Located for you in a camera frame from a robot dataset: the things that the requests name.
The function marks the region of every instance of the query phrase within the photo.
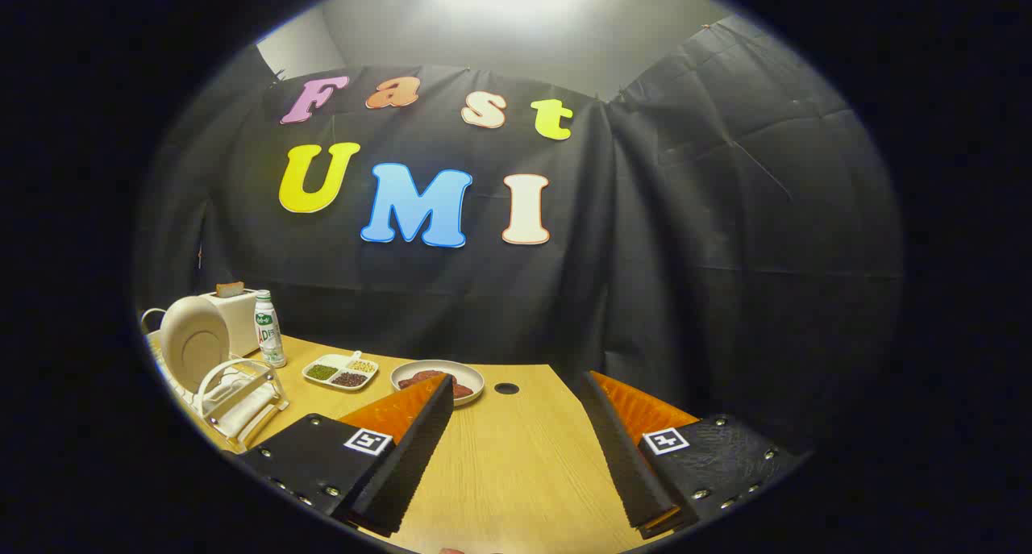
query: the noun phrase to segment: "letter u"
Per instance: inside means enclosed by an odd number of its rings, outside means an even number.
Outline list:
[[[357,142],[336,142],[329,149],[330,161],[326,180],[314,194],[304,190],[304,176],[313,158],[320,154],[320,145],[296,145],[287,154],[287,171],[280,183],[280,204],[291,213],[316,213],[331,204],[340,193],[348,161],[358,153]]]

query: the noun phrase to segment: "divided tray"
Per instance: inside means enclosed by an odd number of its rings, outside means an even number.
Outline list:
[[[324,366],[327,369],[323,370],[327,377],[317,379],[313,374],[309,374],[309,371],[316,366]],[[373,362],[373,360],[363,359],[361,351],[355,351],[351,356],[344,355],[323,355],[318,359],[313,360],[309,363],[307,367],[301,371],[305,379],[309,381],[318,383],[319,385],[332,386],[333,389],[340,389],[342,391],[358,391],[362,386],[368,385],[369,381],[373,381],[373,374],[380,370],[380,365]],[[358,374],[359,377],[364,377],[365,381],[353,386],[346,386],[333,383],[336,379],[347,379],[347,374]]]

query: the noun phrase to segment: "black beans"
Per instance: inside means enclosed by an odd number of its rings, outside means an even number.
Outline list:
[[[340,386],[358,386],[365,382],[367,379],[364,374],[355,374],[353,372],[342,372],[337,378],[333,379],[333,385]]]

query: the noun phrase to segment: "blue letter m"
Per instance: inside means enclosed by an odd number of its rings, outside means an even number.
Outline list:
[[[423,221],[430,217],[430,227],[423,234],[427,246],[438,248],[462,248],[465,235],[459,221],[462,216],[462,195],[473,183],[469,172],[446,168],[434,176],[423,194],[416,190],[409,167],[396,162],[382,162],[373,167],[377,176],[377,197],[373,200],[373,215],[368,226],[362,227],[365,241],[391,241],[394,230],[390,227],[390,215],[394,213],[397,227],[405,241],[412,241],[423,227]]]

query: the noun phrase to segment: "meat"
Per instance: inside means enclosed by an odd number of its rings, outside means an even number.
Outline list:
[[[458,399],[466,395],[472,395],[472,393],[473,389],[470,389],[469,386],[461,386],[458,384],[458,381],[452,382],[452,396],[454,398]]]
[[[430,379],[432,377],[437,377],[437,374],[445,374],[445,373],[444,373],[444,371],[440,371],[440,370],[420,370],[416,374],[413,374],[412,379],[404,379],[404,381],[399,381],[397,383],[397,386],[400,389],[405,389],[406,386],[412,386],[412,385],[415,385],[416,383],[419,383],[420,381],[426,381],[427,379]],[[453,399],[458,399],[460,397],[472,395],[472,393],[473,393],[473,389],[470,389],[469,386],[459,385],[458,384],[458,380],[455,379],[455,376],[454,374],[452,376],[452,398]]]

